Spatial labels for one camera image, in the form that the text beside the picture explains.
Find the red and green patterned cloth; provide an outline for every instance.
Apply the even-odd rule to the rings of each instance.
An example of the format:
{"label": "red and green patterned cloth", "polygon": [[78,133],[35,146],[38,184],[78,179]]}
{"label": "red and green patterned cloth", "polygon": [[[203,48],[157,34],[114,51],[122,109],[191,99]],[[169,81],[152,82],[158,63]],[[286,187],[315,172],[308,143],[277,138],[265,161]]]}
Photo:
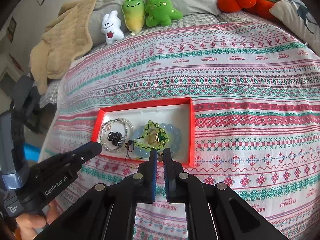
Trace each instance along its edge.
{"label": "red and green patterned cloth", "polygon": [[[289,239],[305,239],[320,210],[319,67],[307,46],[265,22],[142,32],[72,64],[42,158],[89,141],[101,107],[191,96],[196,158],[187,172],[223,181]],[[136,171],[93,158],[59,205]],[[134,239],[187,237],[184,205],[165,201],[158,167],[156,202],[138,205]]]}

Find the christmas tree plush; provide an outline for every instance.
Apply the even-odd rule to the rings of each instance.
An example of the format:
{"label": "christmas tree plush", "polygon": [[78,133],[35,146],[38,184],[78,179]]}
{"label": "christmas tree plush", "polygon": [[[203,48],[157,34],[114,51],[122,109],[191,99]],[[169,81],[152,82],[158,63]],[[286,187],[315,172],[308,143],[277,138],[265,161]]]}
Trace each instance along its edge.
{"label": "christmas tree plush", "polygon": [[147,0],[146,12],[149,14],[146,25],[149,27],[171,25],[171,20],[179,20],[182,13],[173,8],[170,0]]}
{"label": "christmas tree plush", "polygon": [[121,6],[124,14],[125,25],[132,35],[141,32],[144,25],[144,1],[143,0],[126,0]]}

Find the red plush toy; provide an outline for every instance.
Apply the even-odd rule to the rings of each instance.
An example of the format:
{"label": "red plush toy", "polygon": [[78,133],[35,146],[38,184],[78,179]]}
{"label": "red plush toy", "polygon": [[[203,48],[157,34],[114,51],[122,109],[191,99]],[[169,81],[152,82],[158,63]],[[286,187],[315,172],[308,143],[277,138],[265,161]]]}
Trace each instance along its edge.
{"label": "red plush toy", "polygon": [[275,3],[270,0],[218,0],[218,7],[224,12],[237,12],[245,9],[268,20],[276,20],[269,9]]}

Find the gray checkered bedding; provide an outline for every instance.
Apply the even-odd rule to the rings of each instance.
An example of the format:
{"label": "gray checkered bedding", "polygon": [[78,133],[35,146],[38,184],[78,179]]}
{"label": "gray checkered bedding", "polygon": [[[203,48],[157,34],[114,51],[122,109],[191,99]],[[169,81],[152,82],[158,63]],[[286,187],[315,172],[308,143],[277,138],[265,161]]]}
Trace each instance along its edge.
{"label": "gray checkered bedding", "polygon": [[[151,32],[170,30],[172,28],[184,27],[184,26],[207,25],[207,24],[213,24],[218,22],[246,22],[246,21],[266,22],[266,23],[272,24],[266,19],[263,19],[256,15],[249,14],[244,11],[239,11],[236,13],[221,13],[219,16],[199,13],[199,14],[185,16],[179,21],[173,21],[172,25],[166,26],[166,27],[157,26],[153,28],[148,28],[144,26],[141,33],[139,33],[138,35],[145,35]],[[131,35],[127,34],[125,36],[125,39],[128,39],[130,37]],[[102,43],[94,47],[93,49],[91,49],[86,54],[86,56],[91,53],[106,49],[108,46],[110,45],[107,45],[106,43]],[[44,107],[48,103],[53,103],[53,104],[57,103],[59,84],[60,84],[60,80],[54,80],[50,83],[50,85],[48,86],[47,93],[41,96],[40,107]]]}

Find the silver bolt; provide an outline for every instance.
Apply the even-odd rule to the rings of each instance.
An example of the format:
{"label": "silver bolt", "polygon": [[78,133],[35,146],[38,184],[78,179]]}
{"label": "silver bolt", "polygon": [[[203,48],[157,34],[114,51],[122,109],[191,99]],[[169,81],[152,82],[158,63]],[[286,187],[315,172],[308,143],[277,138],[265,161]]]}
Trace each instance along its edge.
{"label": "silver bolt", "polygon": [[180,179],[187,179],[188,177],[189,177],[189,175],[187,173],[185,173],[185,172],[182,172],[182,173],[179,174],[179,178]]}
{"label": "silver bolt", "polygon": [[142,179],[142,178],[143,178],[143,175],[142,175],[141,173],[135,173],[135,174],[133,175],[133,178],[134,178],[134,179]]}
{"label": "silver bolt", "polygon": [[101,183],[97,184],[97,185],[94,187],[94,189],[97,190],[97,191],[102,191],[102,190],[104,190],[104,188],[105,188],[105,185],[103,185],[103,184],[101,184]]}
{"label": "silver bolt", "polygon": [[217,188],[220,190],[225,190],[225,189],[227,189],[227,185],[224,184],[223,182],[220,182],[217,184]]}

